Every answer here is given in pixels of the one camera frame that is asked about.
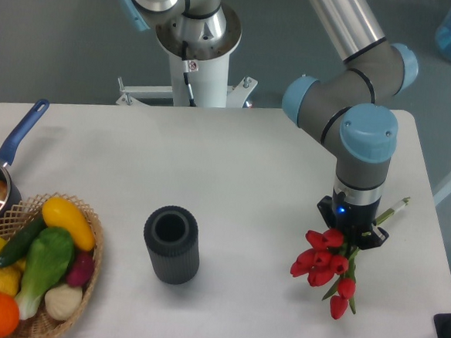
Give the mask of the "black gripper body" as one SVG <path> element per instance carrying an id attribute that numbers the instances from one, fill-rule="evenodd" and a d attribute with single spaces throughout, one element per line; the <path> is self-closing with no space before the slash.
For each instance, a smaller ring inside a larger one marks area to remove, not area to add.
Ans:
<path id="1" fill-rule="evenodd" d="M 366 205 L 347 202 L 344 193 L 324 196 L 317 208 L 328 228 L 336 228 L 360 250 L 381 247 L 389 233 L 377 226 L 375 220 L 379 200 Z"/>

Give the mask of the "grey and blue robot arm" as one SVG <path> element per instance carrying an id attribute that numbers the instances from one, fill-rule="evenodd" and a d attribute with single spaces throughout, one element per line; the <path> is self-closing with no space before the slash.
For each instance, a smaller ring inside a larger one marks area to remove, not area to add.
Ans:
<path id="1" fill-rule="evenodd" d="M 229 56 L 241 39 L 239 17 L 222 0 L 119 0 L 139 30 L 153 29 L 168 54 L 176 106 L 242 105 L 229 88 Z M 366 0 L 309 0 L 345 65 L 323 83 L 296 79 L 283 112 L 336 158 L 334 189 L 318 203 L 326 225 L 353 247 L 381 246 L 388 234 L 375 214 L 398 121 L 380 102 L 412 84 L 419 71 L 407 46 L 391 44 Z"/>

